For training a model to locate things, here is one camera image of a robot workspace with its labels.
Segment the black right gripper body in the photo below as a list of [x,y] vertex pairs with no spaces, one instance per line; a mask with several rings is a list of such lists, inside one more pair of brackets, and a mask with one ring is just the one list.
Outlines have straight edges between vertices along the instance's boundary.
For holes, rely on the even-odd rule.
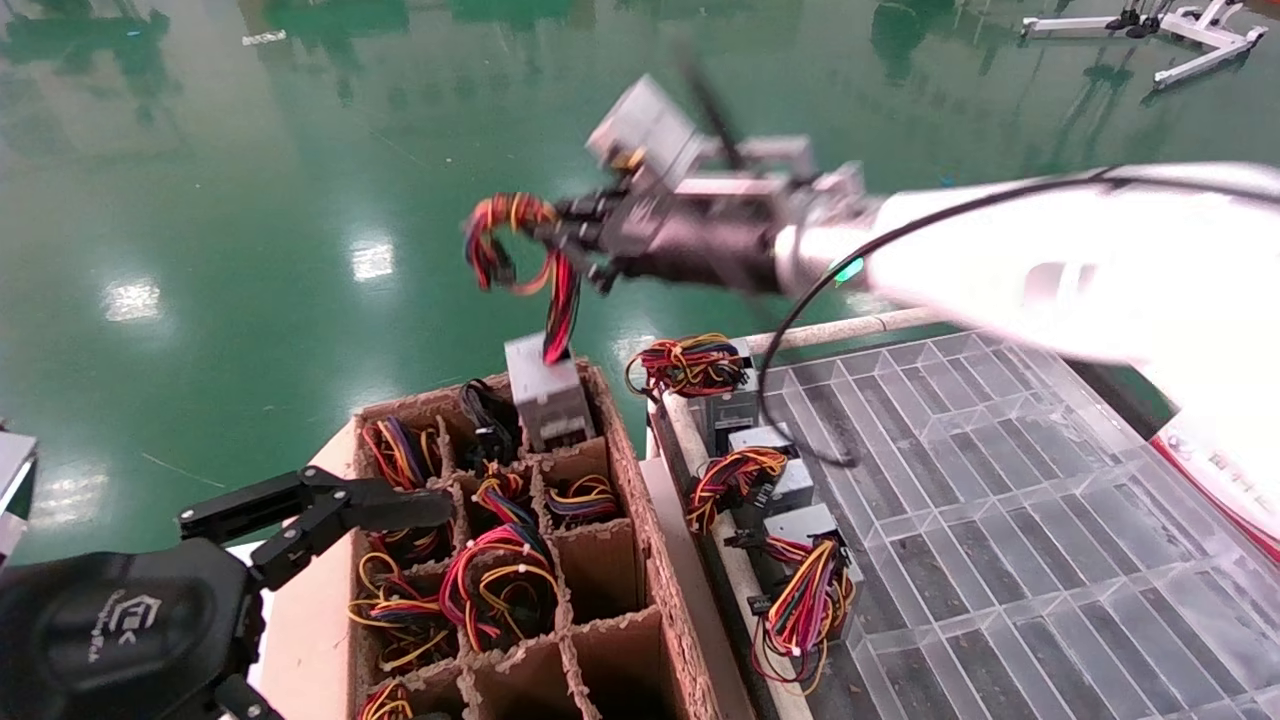
[[777,195],[630,190],[605,222],[605,252],[643,251],[625,279],[781,295],[774,246],[795,215]]

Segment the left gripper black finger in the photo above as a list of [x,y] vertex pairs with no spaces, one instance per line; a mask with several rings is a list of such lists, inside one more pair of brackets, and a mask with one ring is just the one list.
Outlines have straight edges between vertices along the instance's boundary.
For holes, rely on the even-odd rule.
[[453,516],[439,489],[397,491],[378,478],[344,479],[315,465],[196,503],[178,516],[180,550],[225,543],[278,527],[252,553],[255,587],[278,591],[352,530],[435,529]]
[[216,719],[282,720],[283,716],[243,675],[230,675],[212,688]]

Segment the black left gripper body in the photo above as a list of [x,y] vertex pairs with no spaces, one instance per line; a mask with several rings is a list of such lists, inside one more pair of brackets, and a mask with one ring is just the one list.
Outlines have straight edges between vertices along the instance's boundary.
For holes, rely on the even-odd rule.
[[224,548],[6,568],[3,716],[216,719],[212,688],[250,683],[264,629],[261,589]]

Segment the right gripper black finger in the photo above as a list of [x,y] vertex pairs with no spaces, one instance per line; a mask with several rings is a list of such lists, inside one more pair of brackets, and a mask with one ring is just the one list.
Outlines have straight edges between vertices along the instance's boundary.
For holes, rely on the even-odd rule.
[[634,278],[637,264],[643,260],[639,252],[595,252],[582,251],[582,278],[599,296],[608,296],[618,281]]
[[553,202],[553,227],[602,225],[626,200],[622,192],[590,192]]

